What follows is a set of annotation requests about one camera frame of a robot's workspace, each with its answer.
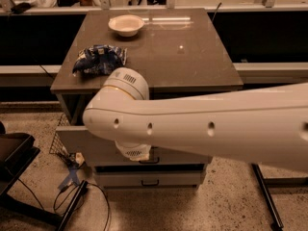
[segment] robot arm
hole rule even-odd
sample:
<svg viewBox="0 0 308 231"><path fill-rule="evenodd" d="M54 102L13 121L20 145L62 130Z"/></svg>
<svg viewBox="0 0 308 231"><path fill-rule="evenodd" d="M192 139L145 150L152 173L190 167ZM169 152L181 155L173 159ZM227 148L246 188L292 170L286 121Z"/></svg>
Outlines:
<svg viewBox="0 0 308 231"><path fill-rule="evenodd" d="M132 160L160 146L248 163L307 170L308 85L148 100L148 85L115 70L84 111L94 135Z"/></svg>

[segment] chair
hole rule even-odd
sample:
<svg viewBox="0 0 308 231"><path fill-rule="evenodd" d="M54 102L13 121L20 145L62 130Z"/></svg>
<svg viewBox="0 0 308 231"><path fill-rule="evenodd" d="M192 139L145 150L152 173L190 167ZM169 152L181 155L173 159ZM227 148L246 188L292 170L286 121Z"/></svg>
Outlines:
<svg viewBox="0 0 308 231"><path fill-rule="evenodd" d="M64 230L80 197L87 191L87 181L81 183L63 216L22 203L8 195L9 189L40 152L34 147L34 141L34 137L26 133L7 134L5 126L0 121L0 206L44 221L61 231Z"/></svg>

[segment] small bowl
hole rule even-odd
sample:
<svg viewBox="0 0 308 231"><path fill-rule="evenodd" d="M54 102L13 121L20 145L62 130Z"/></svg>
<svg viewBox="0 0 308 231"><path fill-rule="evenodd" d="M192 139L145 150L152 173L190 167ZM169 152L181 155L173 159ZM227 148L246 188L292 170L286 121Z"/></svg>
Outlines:
<svg viewBox="0 0 308 231"><path fill-rule="evenodd" d="M143 27L144 21L136 15L121 15L110 19L108 26L117 32L120 36L131 37L137 34L138 30Z"/></svg>

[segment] terrazzo floor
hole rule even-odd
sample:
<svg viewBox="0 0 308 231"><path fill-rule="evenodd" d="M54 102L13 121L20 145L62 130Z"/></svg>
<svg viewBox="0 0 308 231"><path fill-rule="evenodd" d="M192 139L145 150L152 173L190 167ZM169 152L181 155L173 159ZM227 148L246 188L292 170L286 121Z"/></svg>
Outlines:
<svg viewBox="0 0 308 231"><path fill-rule="evenodd" d="M41 152L20 179L35 193L46 211L54 212L58 187L68 175L62 160L50 154L55 129L62 116L58 102L1 103L0 120L7 132L25 132L36 138ZM261 166L265 177L305 176ZM95 184L87 166L77 172L80 181ZM88 185L65 230L104 230L108 208L102 192ZM305 189L271 190L286 231L308 226ZM214 158L198 188L108 190L111 221L106 230L271 230L272 219L250 165ZM30 192L16 182L9 195L39 207ZM51 225L0 208L0 230L54 230Z"/></svg>

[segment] cable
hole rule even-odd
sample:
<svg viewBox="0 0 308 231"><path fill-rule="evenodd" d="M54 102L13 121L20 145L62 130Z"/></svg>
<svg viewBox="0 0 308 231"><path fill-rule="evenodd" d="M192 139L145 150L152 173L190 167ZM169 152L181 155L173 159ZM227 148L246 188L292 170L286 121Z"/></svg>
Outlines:
<svg viewBox="0 0 308 231"><path fill-rule="evenodd" d="M14 175L11 173L11 171L6 167L7 172L11 175L11 177L14 177ZM44 207L42 206L42 204L40 203L39 199L37 198L37 196L35 195L35 193L19 178L17 179L17 181L19 181L30 193L31 195L35 198L35 200L38 202L38 205L40 206L40 208L44 211Z"/></svg>
<svg viewBox="0 0 308 231"><path fill-rule="evenodd" d="M41 64L39 64L38 60L35 59L33 56L31 58L40 66L40 68L52 79L55 80L54 76L52 76Z"/></svg>
<svg viewBox="0 0 308 231"><path fill-rule="evenodd" d="M44 211L44 207L42 206L42 204L39 202L39 199L37 198L37 196L35 195L35 193L20 179L18 179L18 181L27 189L29 190L29 192L31 193L31 195L36 199L36 201L38 202L40 208Z"/></svg>
<svg viewBox="0 0 308 231"><path fill-rule="evenodd" d="M58 207L56 207L56 202L57 202L59 196L60 196L62 193L64 193L64 192L65 192L70 186L72 186L72 185L74 185L74 188L68 193L68 195L63 199L63 201L58 205ZM80 185L76 185L76 184L71 183L70 185L66 185L65 187L63 187L63 188L59 191L59 193L57 194L57 196L56 196L56 198L55 198L55 200L54 200L54 205L53 205L53 209L54 209L54 212L55 212L55 213L57 213L57 211L59 210L59 208L65 203L65 201L68 199L68 197L69 197L69 196L73 193L73 191L75 191L79 186L80 186ZM85 198L84 198L83 195L82 195L82 197L83 197L83 202L81 203L80 206L78 206L78 207L74 210L74 212L77 211L77 210L79 210L79 209L84 205L84 203L85 203Z"/></svg>
<svg viewBox="0 0 308 231"><path fill-rule="evenodd" d="M219 9L219 7L220 7L221 5L222 5L221 2L218 3L218 6L216 7L215 12L214 12L214 15L213 15L213 18L212 18L212 23L214 22L215 16L216 16L216 14L218 13L218 9Z"/></svg>
<svg viewBox="0 0 308 231"><path fill-rule="evenodd" d="M106 231L106 230L107 230L108 223L110 223L110 222L111 222L111 219L112 219L112 217L111 217L110 204L109 204L107 195L105 194L105 192L104 192L98 185L92 184L92 183L88 183L88 184L91 185L91 186L94 186L94 187L98 188L101 192L103 192L103 195L104 195L104 197L105 197L105 200L106 200L106 203L107 203L107 219L106 219L106 223L105 223L105 226L104 226L104 229L103 229L103 230Z"/></svg>

